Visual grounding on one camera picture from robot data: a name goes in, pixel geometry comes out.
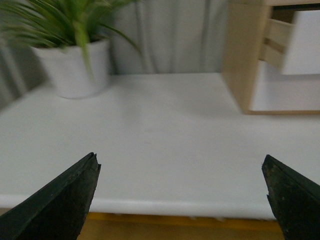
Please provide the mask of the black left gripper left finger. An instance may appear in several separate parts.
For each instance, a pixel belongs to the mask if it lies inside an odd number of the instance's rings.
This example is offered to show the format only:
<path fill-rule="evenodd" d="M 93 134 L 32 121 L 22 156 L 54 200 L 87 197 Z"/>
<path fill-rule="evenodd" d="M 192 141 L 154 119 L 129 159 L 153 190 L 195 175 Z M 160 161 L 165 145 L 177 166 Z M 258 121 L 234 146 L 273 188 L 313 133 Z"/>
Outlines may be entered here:
<path fill-rule="evenodd" d="M 95 194 L 101 165 L 89 153 L 0 217 L 2 240 L 75 240 Z"/>

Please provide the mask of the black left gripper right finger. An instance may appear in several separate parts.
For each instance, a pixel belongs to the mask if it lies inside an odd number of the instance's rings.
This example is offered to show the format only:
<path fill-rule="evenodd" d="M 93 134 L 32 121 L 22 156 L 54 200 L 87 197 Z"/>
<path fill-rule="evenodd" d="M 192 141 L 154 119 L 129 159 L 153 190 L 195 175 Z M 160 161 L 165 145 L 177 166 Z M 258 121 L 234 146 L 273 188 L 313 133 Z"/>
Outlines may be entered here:
<path fill-rule="evenodd" d="M 286 240 L 320 238 L 320 186 L 267 155 L 262 164 L 267 199 Z"/>

